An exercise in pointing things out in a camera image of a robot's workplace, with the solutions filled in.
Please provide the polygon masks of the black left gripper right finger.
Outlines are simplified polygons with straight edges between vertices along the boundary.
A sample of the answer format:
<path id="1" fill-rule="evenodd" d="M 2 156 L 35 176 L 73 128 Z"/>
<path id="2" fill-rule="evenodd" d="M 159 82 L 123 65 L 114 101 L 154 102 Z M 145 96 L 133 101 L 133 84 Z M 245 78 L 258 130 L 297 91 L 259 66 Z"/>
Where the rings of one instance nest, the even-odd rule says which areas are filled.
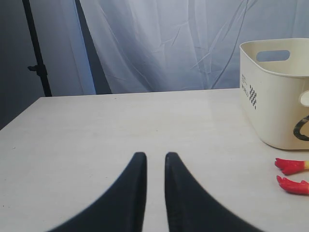
<path id="1" fill-rule="evenodd" d="M 175 152 L 165 157 L 165 202 L 171 232 L 260 231 L 208 194 Z"/>

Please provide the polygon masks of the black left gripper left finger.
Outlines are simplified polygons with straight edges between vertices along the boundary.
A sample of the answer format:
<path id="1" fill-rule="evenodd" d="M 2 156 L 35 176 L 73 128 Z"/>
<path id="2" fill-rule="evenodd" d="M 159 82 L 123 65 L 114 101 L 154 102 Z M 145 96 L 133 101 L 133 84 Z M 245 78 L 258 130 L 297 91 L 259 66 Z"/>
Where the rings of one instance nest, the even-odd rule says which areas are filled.
<path id="1" fill-rule="evenodd" d="M 53 232 L 141 232 L 147 196 L 147 157 L 136 152 L 95 202 Z"/>

